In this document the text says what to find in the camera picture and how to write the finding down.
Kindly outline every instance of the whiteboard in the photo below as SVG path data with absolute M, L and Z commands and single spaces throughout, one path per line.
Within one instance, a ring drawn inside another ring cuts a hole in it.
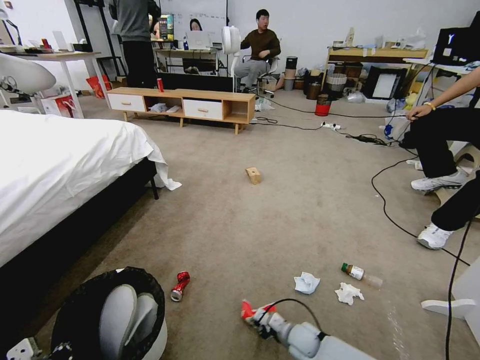
M 222 27 L 227 24 L 227 0 L 161 0 L 161 13 L 173 14 L 176 40 L 183 40 L 190 31 L 190 20 L 198 19 L 212 42 L 222 42 Z

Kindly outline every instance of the crumpled red can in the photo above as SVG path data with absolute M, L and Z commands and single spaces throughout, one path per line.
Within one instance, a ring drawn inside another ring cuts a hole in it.
M 178 284 L 171 290 L 170 299 L 178 303 L 184 297 L 183 291 L 187 284 L 190 282 L 190 274 L 187 271 L 179 272 L 176 275 Z

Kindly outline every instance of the bracelet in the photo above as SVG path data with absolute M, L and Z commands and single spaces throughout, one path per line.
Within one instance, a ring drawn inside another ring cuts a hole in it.
M 424 102 L 423 105 L 428 105 L 433 111 L 437 110 L 437 108 L 433 106 L 431 102 Z

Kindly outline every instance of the soda can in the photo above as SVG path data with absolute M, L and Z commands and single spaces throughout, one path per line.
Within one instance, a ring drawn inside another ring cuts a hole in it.
M 158 78 L 156 80 L 156 86 L 158 87 L 158 91 L 163 93 L 164 92 L 164 82 L 162 81 L 162 78 Z
M 190 282 L 190 274 L 187 271 L 179 272 L 176 275 L 178 284 L 171 290 L 170 299 L 178 303 L 183 298 L 183 291 L 187 284 Z

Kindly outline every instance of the red bag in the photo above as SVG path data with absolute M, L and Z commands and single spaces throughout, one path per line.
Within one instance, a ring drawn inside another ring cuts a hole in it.
M 102 78 L 103 82 L 105 83 L 106 89 L 107 90 L 112 90 L 112 84 L 107 79 L 107 76 L 102 75 L 101 78 Z M 90 85 L 91 89 L 93 90 L 93 92 L 95 93 L 95 96 L 97 98 L 105 99 L 105 95 L 104 95 L 104 92 L 102 91 L 102 88 L 100 86 L 98 76 L 89 77 L 88 79 L 86 79 L 86 82 L 88 83 L 88 85 Z

